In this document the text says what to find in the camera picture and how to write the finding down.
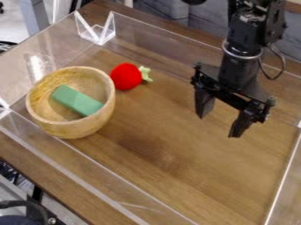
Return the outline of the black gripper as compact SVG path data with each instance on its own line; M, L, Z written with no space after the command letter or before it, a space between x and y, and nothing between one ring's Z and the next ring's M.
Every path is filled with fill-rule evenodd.
M222 63L218 68L204 68L198 62L190 83L194 86L195 112L200 119L211 112L218 98L238 110L228 138L239 138L253 123L263 123L275 99L265 92L257 80L258 60L263 50L255 53L238 50L226 40L222 42Z

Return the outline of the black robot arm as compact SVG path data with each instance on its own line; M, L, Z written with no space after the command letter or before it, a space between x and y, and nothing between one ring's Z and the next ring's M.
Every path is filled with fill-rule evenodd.
M228 36L222 42L222 63L215 75L194 66L195 112L204 117L216 100L238 110L228 136L239 137L251 124L265 122L275 98L266 93L257 75L263 50L277 53L274 43L286 29L285 0L228 0Z

